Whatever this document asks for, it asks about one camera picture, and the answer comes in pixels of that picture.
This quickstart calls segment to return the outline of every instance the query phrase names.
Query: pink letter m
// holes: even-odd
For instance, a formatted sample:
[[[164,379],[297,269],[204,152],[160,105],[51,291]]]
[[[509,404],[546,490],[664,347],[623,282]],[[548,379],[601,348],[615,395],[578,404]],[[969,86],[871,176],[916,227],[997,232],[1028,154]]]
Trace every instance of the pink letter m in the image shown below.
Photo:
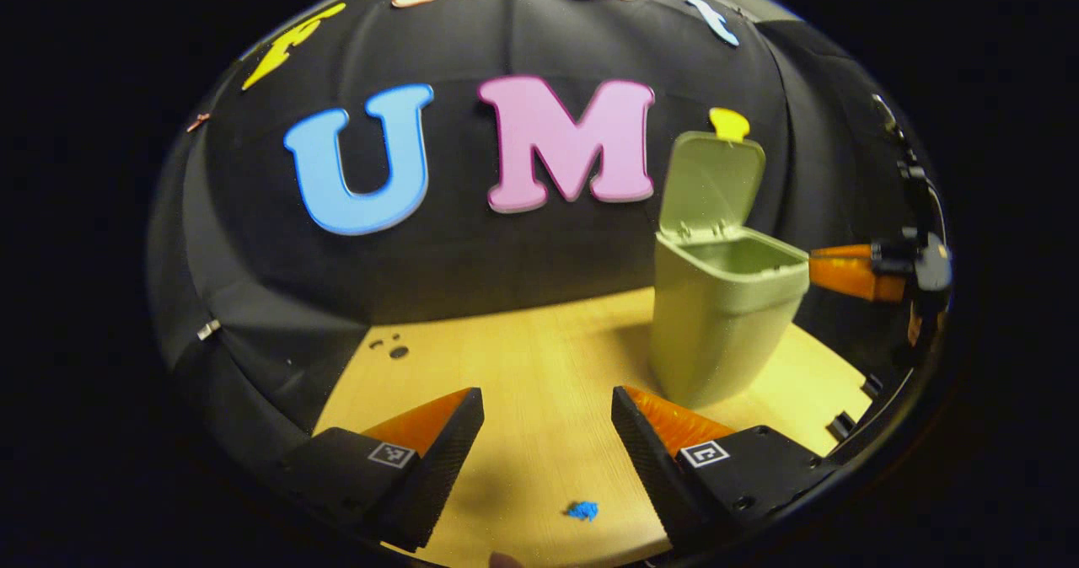
[[[606,81],[596,90],[581,123],[546,81],[538,77],[501,77],[482,83],[479,97],[498,119],[498,185],[488,193],[495,212],[510,214],[543,206],[547,189],[535,178],[532,150],[543,160],[566,201],[576,201],[597,151],[600,173],[592,194],[605,202],[652,197],[645,168],[645,118],[655,103],[647,85]]]

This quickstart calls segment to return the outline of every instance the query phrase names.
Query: trash can lid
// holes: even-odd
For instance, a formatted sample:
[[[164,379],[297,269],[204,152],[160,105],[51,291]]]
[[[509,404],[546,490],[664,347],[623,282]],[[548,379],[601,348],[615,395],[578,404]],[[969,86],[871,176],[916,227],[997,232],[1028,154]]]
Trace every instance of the trash can lid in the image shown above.
[[[764,176],[764,149],[752,140],[749,122],[727,109],[713,109],[715,133],[685,132],[674,140],[659,231],[713,233],[746,222]]]

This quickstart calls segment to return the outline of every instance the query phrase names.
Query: black background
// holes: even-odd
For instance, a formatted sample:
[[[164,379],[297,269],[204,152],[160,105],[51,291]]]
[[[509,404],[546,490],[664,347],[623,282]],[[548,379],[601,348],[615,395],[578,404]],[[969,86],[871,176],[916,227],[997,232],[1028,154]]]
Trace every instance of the black background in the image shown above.
[[[315,1],[9,0],[9,315],[27,327],[8,338],[16,470],[3,545],[14,565],[357,563],[250,487],[191,422],[163,376],[144,290],[146,219],[168,141],[218,73]],[[1015,65],[1043,46],[1034,27],[1063,6],[779,1],[916,120],[953,218],[962,316],[947,357],[965,376],[907,460],[777,553],[814,566],[1055,564],[1067,523],[1048,512],[1061,503],[1037,443],[1048,421],[1019,401],[1058,384],[1052,369],[1032,374],[1052,362],[1024,336],[1046,310],[1032,305],[1024,269],[1000,256],[1019,249],[1010,240],[1035,193],[1022,160],[1000,162],[1012,154],[1007,137],[1025,132],[1024,109],[1006,103],[1029,106],[1027,82],[1066,64]]]

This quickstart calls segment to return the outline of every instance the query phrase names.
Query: wooden table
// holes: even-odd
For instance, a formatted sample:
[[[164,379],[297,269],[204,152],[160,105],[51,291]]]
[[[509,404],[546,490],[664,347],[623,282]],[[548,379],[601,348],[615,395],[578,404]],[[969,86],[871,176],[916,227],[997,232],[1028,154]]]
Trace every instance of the wooden table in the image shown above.
[[[363,431],[416,405],[479,387],[486,420],[426,547],[416,557],[487,566],[610,566],[670,549],[611,423],[614,387],[659,392],[647,369],[653,289],[440,322],[379,326],[356,351],[320,415]],[[384,342],[369,346],[377,339]],[[407,347],[402,357],[391,351]],[[859,419],[865,377],[795,325],[743,393],[698,409],[735,430],[767,424],[814,452],[825,425]],[[564,515],[598,503],[596,520]]]

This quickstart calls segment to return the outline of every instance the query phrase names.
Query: green trash can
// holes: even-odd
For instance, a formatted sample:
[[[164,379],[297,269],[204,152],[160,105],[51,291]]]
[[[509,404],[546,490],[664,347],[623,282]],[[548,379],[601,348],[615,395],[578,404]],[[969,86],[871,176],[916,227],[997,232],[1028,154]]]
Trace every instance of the green trash can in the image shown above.
[[[711,111],[716,134],[671,150],[656,233],[650,365],[668,400],[705,406],[743,391],[809,288],[809,255],[742,227],[764,174],[749,123]]]

